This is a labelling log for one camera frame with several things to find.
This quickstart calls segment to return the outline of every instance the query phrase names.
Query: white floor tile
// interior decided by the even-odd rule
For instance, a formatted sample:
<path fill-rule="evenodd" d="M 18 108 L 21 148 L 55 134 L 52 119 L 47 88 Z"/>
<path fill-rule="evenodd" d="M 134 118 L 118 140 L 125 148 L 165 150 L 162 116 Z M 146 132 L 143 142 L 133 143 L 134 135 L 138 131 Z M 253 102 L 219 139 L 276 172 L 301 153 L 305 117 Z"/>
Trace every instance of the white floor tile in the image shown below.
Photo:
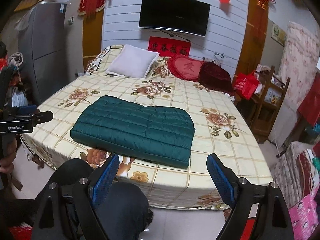
<path fill-rule="evenodd" d="M 259 144 L 259 147 L 264 158 L 266 159 L 269 169 L 271 169 L 279 161 L 279 159 L 276 157 L 276 155 L 279 154 L 276 146 L 266 140 L 263 144 Z"/>
<path fill-rule="evenodd" d="M 22 147 L 17 150 L 17 157 L 13 164 L 12 175 L 22 183 L 22 193 L 32 199 L 36 198 L 54 172 L 47 165 L 44 165 L 43 169 L 38 169 L 36 163 L 28 161 Z"/>
<path fill-rule="evenodd" d="M 225 218 L 216 210 L 168 210 L 163 240 L 213 240 L 220 233 Z"/>
<path fill-rule="evenodd" d="M 164 234 L 164 225 L 167 217 L 167 210 L 162 208 L 151 208 L 153 211 L 153 221 L 148 227 L 148 231 L 140 234 L 142 240 L 162 240 Z"/>
<path fill-rule="evenodd" d="M 28 199 L 28 197 L 22 192 L 19 191 L 14 185 L 11 185 L 12 193 L 17 199 Z"/>

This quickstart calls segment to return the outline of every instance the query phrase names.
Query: rose print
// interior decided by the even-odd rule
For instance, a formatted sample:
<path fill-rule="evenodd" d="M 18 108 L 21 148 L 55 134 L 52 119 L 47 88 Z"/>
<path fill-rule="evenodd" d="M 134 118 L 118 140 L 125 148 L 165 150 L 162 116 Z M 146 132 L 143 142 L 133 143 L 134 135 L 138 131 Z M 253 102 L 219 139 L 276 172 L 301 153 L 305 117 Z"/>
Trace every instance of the rose print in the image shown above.
<path fill-rule="evenodd" d="M 216 195 L 213 195 L 213 194 L 203 195 L 203 196 L 197 197 L 197 199 L 200 199 L 197 202 L 197 205 L 200 207 L 211 207 L 211 206 L 221 202 L 221 198 L 217 194 Z"/>
<path fill-rule="evenodd" d="M 86 155 L 84 152 L 80 153 L 81 159 L 86 161 L 91 167 L 98 168 L 103 165 L 105 160 L 109 157 L 111 154 L 110 152 L 99 150 L 99 149 L 88 149 L 88 154 Z M 117 176 L 127 178 L 128 177 L 128 171 L 131 168 L 131 163 L 135 160 L 135 158 L 130 157 L 124 157 L 121 155 L 118 155 L 119 157 L 119 169 L 117 172 Z"/>
<path fill-rule="evenodd" d="M 214 114 L 214 113 L 209 113 L 209 115 L 207 116 L 207 119 L 214 123 L 214 124 L 228 124 L 228 119 L 221 114 Z"/>
<path fill-rule="evenodd" d="M 162 90 L 157 87 L 146 86 L 146 87 L 137 88 L 137 92 L 141 93 L 144 96 L 148 96 L 148 95 L 156 96 L 156 95 L 160 95 Z"/>
<path fill-rule="evenodd" d="M 157 74 L 159 74 L 160 77 L 162 77 L 162 78 L 165 78 L 170 75 L 170 71 L 169 71 L 168 67 L 165 65 L 160 65 L 159 67 L 155 68 L 153 70 L 153 72 L 154 72 L 152 74 L 153 77 L 156 76 Z"/>
<path fill-rule="evenodd" d="M 232 121 L 236 119 L 233 115 L 222 115 L 219 113 L 216 114 L 218 111 L 213 108 L 210 108 L 209 110 L 202 108 L 200 111 L 204 114 L 207 114 L 207 119 L 209 120 L 209 122 L 214 124 L 213 126 L 210 126 L 212 130 L 211 135 L 219 136 L 220 131 L 225 131 L 224 136 L 227 139 L 230 139 L 232 137 L 232 134 L 236 137 L 239 137 L 239 134 L 236 130 L 240 129 L 232 123 Z"/>
<path fill-rule="evenodd" d="M 193 84 L 193 86 L 194 86 L 195 88 L 197 88 L 198 90 L 204 89 L 204 90 L 207 91 L 207 92 L 210 92 L 210 91 L 211 91 L 210 89 L 208 89 L 208 88 L 206 88 L 206 87 L 204 87 L 203 85 L 200 85 L 200 84 L 198 84 L 198 83 Z"/>
<path fill-rule="evenodd" d="M 87 99 L 87 97 L 90 97 L 92 96 L 93 94 L 98 94 L 100 93 L 100 91 L 98 90 L 92 90 L 91 92 L 88 91 L 87 88 L 84 88 L 84 89 L 75 89 L 73 91 L 73 93 L 71 93 L 69 95 L 69 99 L 65 99 L 62 101 L 62 103 L 59 103 L 58 106 L 62 106 L 63 104 L 67 103 L 64 107 L 69 107 L 71 105 L 74 105 L 77 106 L 79 105 L 82 101 L 86 101 L 88 103 L 90 103 Z"/>
<path fill-rule="evenodd" d="M 152 80 L 148 81 L 143 81 L 143 84 L 148 84 L 150 83 L 150 85 L 147 86 L 143 86 L 143 87 L 139 87 L 137 89 L 133 89 L 134 92 L 131 93 L 132 96 L 135 95 L 143 95 L 143 96 L 147 96 L 149 99 L 153 99 L 154 96 L 158 96 L 161 95 L 161 93 L 167 92 L 167 93 L 171 93 L 171 87 L 167 86 L 165 83 L 163 82 L 153 82 Z"/>

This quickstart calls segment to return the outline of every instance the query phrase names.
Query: green puffer jacket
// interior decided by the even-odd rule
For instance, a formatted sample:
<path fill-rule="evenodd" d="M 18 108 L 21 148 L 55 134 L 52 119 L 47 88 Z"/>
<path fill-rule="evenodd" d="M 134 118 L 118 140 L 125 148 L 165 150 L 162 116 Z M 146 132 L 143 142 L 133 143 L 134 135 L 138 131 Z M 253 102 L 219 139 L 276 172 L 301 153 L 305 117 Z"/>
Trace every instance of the green puffer jacket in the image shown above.
<path fill-rule="evenodd" d="M 74 141 L 121 155 L 186 169 L 195 128 L 179 108 L 142 106 L 103 96 L 70 131 Z"/>

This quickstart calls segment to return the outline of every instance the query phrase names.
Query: wall-mounted tv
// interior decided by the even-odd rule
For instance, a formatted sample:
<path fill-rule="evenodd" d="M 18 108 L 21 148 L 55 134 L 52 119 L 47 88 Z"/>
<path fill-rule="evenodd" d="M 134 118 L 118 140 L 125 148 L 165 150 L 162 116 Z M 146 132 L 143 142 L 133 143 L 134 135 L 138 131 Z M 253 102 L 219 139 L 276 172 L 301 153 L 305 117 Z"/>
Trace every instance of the wall-mounted tv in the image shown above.
<path fill-rule="evenodd" d="M 195 0 L 142 0 L 139 28 L 205 36 L 210 4 Z"/>

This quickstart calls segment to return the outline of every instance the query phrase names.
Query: metal bolt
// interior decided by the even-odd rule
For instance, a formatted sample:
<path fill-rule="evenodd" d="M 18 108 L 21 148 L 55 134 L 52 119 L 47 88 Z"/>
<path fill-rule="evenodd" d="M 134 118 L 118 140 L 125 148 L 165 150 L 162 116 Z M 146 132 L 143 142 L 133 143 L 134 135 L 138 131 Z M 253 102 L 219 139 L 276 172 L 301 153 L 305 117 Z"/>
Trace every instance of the metal bolt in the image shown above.
<path fill-rule="evenodd" d="M 278 184 L 276 182 L 271 182 L 271 187 L 278 188 Z"/>
<path fill-rule="evenodd" d="M 56 186 L 57 186 L 56 183 L 51 183 L 51 184 L 49 185 L 49 189 L 54 189 Z"/>
<path fill-rule="evenodd" d="M 241 178 L 239 178 L 239 182 L 241 184 L 247 184 L 248 180 L 246 178 L 241 177 Z"/>
<path fill-rule="evenodd" d="M 82 178 L 79 180 L 80 184 L 86 184 L 88 182 L 87 178 Z"/>

